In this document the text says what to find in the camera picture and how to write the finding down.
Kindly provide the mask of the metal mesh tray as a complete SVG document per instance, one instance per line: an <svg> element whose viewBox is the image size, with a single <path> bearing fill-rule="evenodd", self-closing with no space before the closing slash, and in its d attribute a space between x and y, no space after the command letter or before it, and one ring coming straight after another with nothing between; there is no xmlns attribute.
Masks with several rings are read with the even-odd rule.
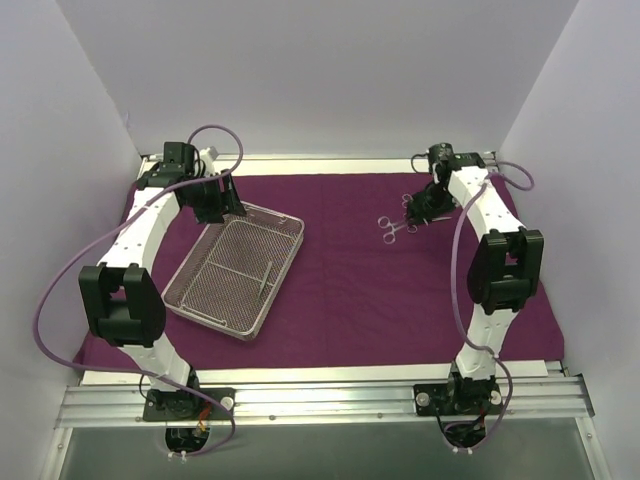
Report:
<svg viewBox="0 0 640 480"><path fill-rule="evenodd" d="M244 203L246 217L207 225L162 298L176 315L243 341L254 339L304 240L303 220ZM273 262L267 286L261 278Z"/></svg>

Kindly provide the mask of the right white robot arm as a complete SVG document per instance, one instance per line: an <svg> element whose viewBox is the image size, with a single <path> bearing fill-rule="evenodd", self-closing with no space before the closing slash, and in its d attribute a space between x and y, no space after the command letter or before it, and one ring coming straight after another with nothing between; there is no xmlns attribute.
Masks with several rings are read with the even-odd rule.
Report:
<svg viewBox="0 0 640 480"><path fill-rule="evenodd" d="M431 223L456 207L458 217L451 249L450 290L454 320L463 346L454 365L461 376L444 388L444 400L455 412L469 411L480 400L475 382L487 381L500 366L507 332L538 289L544 237L511 212L495 186L500 174L480 166L433 169L433 180L407 204L407 214ZM458 295L458 253L462 227L469 223L478 240L466 276L473 303L464 325Z"/></svg>

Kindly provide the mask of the steel forceps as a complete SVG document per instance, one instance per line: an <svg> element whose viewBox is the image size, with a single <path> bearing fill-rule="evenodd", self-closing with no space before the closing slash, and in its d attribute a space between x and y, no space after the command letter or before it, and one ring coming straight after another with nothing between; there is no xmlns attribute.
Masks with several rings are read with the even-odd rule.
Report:
<svg viewBox="0 0 640 480"><path fill-rule="evenodd" d="M407 224L407 232L409 234L415 234L418 231L418 229L420 227L422 227L422 226L429 226L429 225L431 225L433 223L436 223L436 222L443 222L443 221L449 221L449 220L451 220L450 216L436 217L436 218L433 218L433 219L430 219L430 220L422 219L422 220L419 220L415 224L408 223Z"/></svg>
<svg viewBox="0 0 640 480"><path fill-rule="evenodd" d="M386 245L394 244L400 231L414 232L413 227L408 224L406 219L392 221L388 216L381 216L377 220L377 225L384 231L382 240Z"/></svg>

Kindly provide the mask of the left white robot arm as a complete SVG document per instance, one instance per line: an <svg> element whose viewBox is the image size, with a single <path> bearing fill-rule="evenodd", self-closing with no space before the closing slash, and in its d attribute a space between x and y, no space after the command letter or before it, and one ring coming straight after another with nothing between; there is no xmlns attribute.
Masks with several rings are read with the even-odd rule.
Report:
<svg viewBox="0 0 640 480"><path fill-rule="evenodd" d="M194 368L165 333L166 307L152 270L167 230L185 207L204 223L220 223L239 211L231 171L198 178L182 170L145 173L114 243L97 265L79 273L91 334L128 356L154 389L168 392L166 408L179 419L200 411L202 395Z"/></svg>

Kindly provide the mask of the steel surgical scissors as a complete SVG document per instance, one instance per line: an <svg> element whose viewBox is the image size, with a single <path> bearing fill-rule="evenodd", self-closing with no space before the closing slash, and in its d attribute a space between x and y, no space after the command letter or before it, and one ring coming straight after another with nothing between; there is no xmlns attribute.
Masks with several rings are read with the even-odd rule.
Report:
<svg viewBox="0 0 640 480"><path fill-rule="evenodd" d="M412 201L413 201L413 197L410 194L403 194L401 206L403 208L406 208Z"/></svg>

